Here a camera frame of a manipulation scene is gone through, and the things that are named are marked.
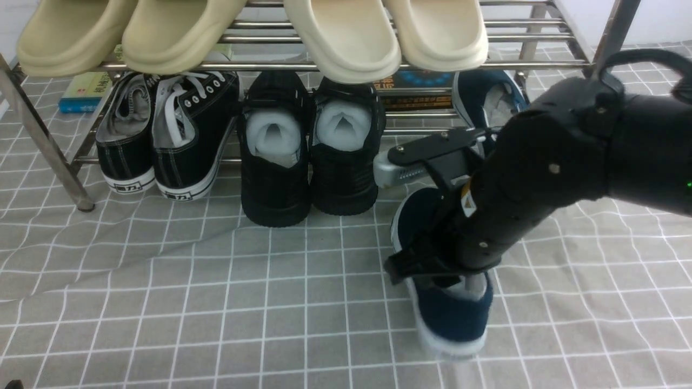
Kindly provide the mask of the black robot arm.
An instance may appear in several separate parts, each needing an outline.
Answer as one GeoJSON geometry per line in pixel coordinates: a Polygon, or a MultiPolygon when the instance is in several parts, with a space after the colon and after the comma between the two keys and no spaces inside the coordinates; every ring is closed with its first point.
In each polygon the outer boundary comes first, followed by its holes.
{"type": "Polygon", "coordinates": [[[437,133],[390,149],[423,168],[437,199],[412,239],[384,264],[394,285],[469,276],[555,210],[610,197],[690,216],[690,100],[626,95],[602,81],[561,81],[501,128],[437,133]]]}

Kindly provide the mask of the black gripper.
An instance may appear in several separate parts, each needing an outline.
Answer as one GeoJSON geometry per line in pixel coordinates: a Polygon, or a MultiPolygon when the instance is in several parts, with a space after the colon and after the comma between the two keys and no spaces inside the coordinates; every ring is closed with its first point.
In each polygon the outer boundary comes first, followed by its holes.
{"type": "Polygon", "coordinates": [[[484,162],[482,143],[493,135],[494,128],[434,131],[374,158],[380,188],[428,176],[450,191],[455,179],[472,175],[462,194],[471,196],[474,212],[457,209],[447,217],[434,233],[435,248],[408,246],[391,254],[383,268],[393,285],[484,272],[557,209],[605,195],[608,143],[581,130],[571,114],[515,116],[484,162]]]}

